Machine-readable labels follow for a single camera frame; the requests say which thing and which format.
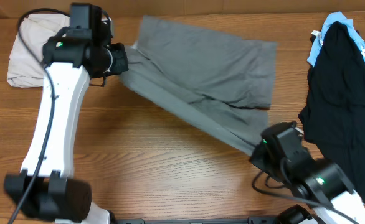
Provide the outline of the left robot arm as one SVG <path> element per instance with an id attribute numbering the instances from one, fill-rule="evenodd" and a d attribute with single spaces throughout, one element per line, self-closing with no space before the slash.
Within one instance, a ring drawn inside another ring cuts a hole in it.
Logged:
<path id="1" fill-rule="evenodd" d="M 70 24 L 50 37 L 37 63 L 44 71 L 42 99 L 31 146 L 4 190 L 19 213 L 53 223 L 115 223 L 92 200 L 92 188 L 74 179 L 73 147 L 83 98 L 91 80 L 128 70 L 125 47 L 114 44 L 112 21 L 101 7 L 73 3 Z"/>

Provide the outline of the grey shorts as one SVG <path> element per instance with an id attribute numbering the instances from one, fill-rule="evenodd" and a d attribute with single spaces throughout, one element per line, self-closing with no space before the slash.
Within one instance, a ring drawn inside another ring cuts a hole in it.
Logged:
<path id="1" fill-rule="evenodd" d="M 120 77 L 147 98 L 251 155 L 268 126 L 277 44 L 144 16 Z"/>

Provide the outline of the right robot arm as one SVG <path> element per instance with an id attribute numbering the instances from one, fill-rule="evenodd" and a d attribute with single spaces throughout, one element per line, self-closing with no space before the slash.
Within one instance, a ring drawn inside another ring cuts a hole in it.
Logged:
<path id="1" fill-rule="evenodd" d="M 252 188 L 296 204 L 275 216 L 250 217 L 249 223 L 365 224 L 365 206 L 354 185 L 339 165 L 312 158 L 296 122 L 274 124 L 261 137 L 249 159 L 260 170 Z"/>

